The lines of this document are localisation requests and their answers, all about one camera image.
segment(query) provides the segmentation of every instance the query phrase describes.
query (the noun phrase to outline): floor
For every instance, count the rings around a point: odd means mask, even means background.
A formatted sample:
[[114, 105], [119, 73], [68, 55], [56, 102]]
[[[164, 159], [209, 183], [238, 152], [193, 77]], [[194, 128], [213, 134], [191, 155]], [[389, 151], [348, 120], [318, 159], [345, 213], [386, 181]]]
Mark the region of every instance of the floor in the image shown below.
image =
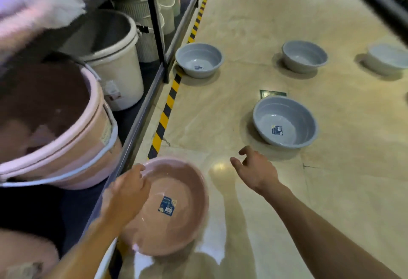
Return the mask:
[[[322, 46], [328, 65], [311, 75], [286, 70], [280, 52], [291, 39]], [[299, 199], [408, 278], [408, 78], [359, 64], [367, 46], [398, 39], [361, 0], [208, 0], [196, 42], [217, 46], [226, 61], [211, 79], [182, 78], [159, 156], [201, 169], [208, 219], [176, 256], [127, 256], [120, 279], [312, 278], [277, 214], [229, 163], [248, 144]], [[169, 90], [155, 102], [135, 162], [146, 161]], [[265, 144], [251, 122], [259, 90], [307, 106], [317, 140], [300, 151]]]

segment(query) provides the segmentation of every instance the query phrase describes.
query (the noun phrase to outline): right arm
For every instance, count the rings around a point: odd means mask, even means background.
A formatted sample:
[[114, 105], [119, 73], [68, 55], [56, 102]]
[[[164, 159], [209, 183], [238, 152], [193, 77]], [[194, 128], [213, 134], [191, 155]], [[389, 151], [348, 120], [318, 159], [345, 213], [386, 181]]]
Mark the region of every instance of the right arm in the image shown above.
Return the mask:
[[275, 209], [316, 279], [400, 279], [297, 199], [266, 157], [249, 146], [239, 154], [246, 154], [243, 164], [231, 158], [239, 177]]

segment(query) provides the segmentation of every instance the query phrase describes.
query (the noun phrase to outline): hand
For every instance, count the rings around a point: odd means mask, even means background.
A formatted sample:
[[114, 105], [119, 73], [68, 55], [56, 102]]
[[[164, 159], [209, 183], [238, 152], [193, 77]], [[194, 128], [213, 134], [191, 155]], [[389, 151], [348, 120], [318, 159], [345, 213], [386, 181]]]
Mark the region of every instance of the hand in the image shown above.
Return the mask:
[[101, 216], [120, 233], [142, 209], [149, 197], [151, 183], [142, 178], [145, 167], [136, 164], [110, 184], [102, 197]]
[[275, 166], [265, 156], [254, 151], [251, 146], [243, 147], [238, 153], [246, 154], [246, 158], [241, 164], [237, 158], [232, 157], [231, 164], [250, 189], [263, 196], [268, 189], [280, 184]]

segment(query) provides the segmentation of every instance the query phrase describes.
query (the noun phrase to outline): forearm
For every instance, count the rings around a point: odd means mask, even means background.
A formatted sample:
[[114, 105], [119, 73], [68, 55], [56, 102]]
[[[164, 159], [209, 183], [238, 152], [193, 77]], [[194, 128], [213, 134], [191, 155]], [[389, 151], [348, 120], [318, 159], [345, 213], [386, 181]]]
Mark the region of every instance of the forearm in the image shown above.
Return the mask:
[[304, 205], [284, 185], [273, 185], [262, 195], [282, 219], [316, 279], [399, 278]]
[[44, 279], [93, 279], [117, 231], [102, 219], [89, 227], [84, 237]]

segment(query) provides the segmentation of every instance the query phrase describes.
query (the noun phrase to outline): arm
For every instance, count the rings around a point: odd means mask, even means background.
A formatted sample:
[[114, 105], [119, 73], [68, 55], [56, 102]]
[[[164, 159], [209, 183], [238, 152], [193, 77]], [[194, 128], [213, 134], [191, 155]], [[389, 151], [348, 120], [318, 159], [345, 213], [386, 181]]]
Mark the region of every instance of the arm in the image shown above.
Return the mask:
[[278, 173], [266, 157], [244, 147], [231, 163], [244, 183], [275, 209], [282, 219], [305, 264], [316, 279], [398, 279], [383, 263], [356, 245], [278, 180]]
[[93, 279], [105, 252], [122, 229], [141, 210], [150, 193], [150, 183], [141, 179], [143, 165], [135, 165], [104, 192], [101, 216], [85, 236], [44, 279]]

